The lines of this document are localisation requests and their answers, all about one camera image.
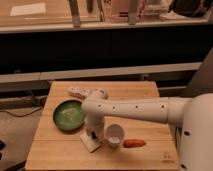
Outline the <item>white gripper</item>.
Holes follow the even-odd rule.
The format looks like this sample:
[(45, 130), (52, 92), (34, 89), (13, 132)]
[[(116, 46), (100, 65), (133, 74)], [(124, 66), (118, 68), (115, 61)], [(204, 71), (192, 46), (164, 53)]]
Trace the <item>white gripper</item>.
[(86, 133), (92, 137), (94, 132), (99, 141), (103, 140), (104, 137), (104, 125), (105, 119), (103, 116), (87, 116), (86, 117)]

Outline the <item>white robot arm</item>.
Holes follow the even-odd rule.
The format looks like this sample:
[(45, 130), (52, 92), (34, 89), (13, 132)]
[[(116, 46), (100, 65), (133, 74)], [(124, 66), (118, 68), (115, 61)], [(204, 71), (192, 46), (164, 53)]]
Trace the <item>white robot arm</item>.
[(100, 146), (105, 116), (168, 123), (182, 128), (178, 171), (213, 169), (213, 93), (193, 98), (110, 100), (104, 90), (95, 89), (88, 92), (81, 108), (86, 114), (81, 140), (90, 152)]

